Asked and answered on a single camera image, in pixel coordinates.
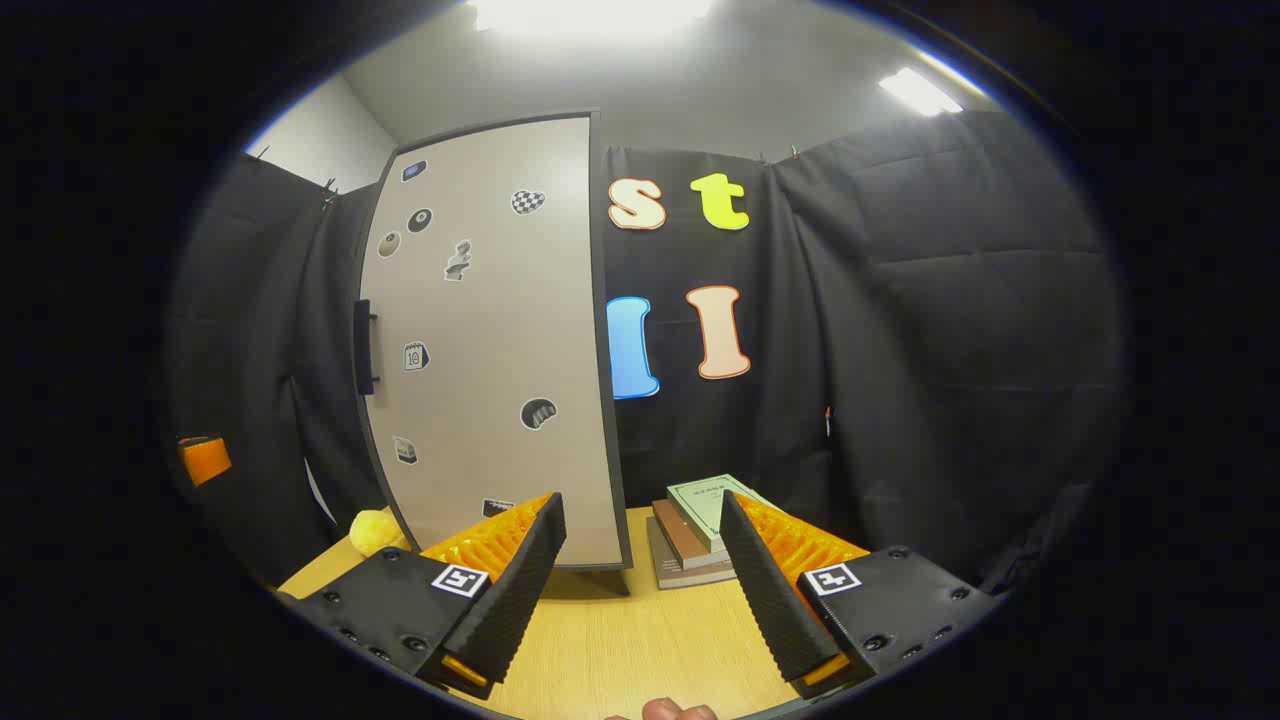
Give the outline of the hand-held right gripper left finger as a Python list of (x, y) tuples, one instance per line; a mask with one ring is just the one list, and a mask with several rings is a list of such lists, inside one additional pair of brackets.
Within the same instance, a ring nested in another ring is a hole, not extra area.
[(285, 605), (383, 664), (485, 700), (506, 679), (566, 536), (557, 492), (424, 551), (390, 514), (366, 511), (349, 536), (361, 561)]

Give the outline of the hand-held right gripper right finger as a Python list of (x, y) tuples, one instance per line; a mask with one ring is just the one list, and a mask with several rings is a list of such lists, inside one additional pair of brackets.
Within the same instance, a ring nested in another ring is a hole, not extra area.
[(780, 675), (805, 700), (911, 667), (1001, 605), (906, 546), (868, 551), (732, 491), (719, 534)]

